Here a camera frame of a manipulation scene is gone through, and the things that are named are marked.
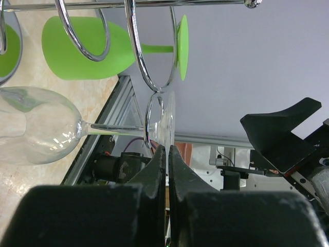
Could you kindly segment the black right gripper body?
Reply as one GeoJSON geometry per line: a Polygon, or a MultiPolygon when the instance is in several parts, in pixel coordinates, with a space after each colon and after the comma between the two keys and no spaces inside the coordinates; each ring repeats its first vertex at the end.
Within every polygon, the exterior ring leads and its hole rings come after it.
{"type": "Polygon", "coordinates": [[[282,132],[282,176],[310,202],[328,203],[328,119],[306,139],[291,130],[282,132]]]}

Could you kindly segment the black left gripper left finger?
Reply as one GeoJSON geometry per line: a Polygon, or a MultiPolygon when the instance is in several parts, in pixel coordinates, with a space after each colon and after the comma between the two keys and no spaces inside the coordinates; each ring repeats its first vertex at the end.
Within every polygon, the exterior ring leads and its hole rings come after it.
{"type": "Polygon", "coordinates": [[[1,246],[164,246],[165,167],[160,145],[125,184],[34,187],[1,246]]]}

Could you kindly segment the clear wine glass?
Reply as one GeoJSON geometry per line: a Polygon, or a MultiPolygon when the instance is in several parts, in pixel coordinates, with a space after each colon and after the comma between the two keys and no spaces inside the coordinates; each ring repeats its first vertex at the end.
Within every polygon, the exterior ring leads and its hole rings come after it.
{"type": "Polygon", "coordinates": [[[143,126],[88,123],[65,96],[32,86],[1,88],[1,163],[32,166],[56,162],[87,135],[125,135],[170,148],[174,144],[175,94],[159,122],[143,126]]]}

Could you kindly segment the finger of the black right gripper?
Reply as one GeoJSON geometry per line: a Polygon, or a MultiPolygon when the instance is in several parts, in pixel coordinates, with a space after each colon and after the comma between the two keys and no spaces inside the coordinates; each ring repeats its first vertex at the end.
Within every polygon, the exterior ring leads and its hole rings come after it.
{"type": "Polygon", "coordinates": [[[278,172],[292,173],[305,164],[316,148],[292,133],[322,107],[306,97],[293,106],[273,113],[247,114],[240,119],[249,142],[278,172]]]}

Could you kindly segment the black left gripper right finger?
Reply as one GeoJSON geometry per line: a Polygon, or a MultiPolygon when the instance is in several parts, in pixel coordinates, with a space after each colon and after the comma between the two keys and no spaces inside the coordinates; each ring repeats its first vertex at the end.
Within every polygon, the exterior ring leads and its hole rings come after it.
{"type": "Polygon", "coordinates": [[[289,191],[216,190],[169,151],[171,246],[328,246],[311,204],[289,191]]]}

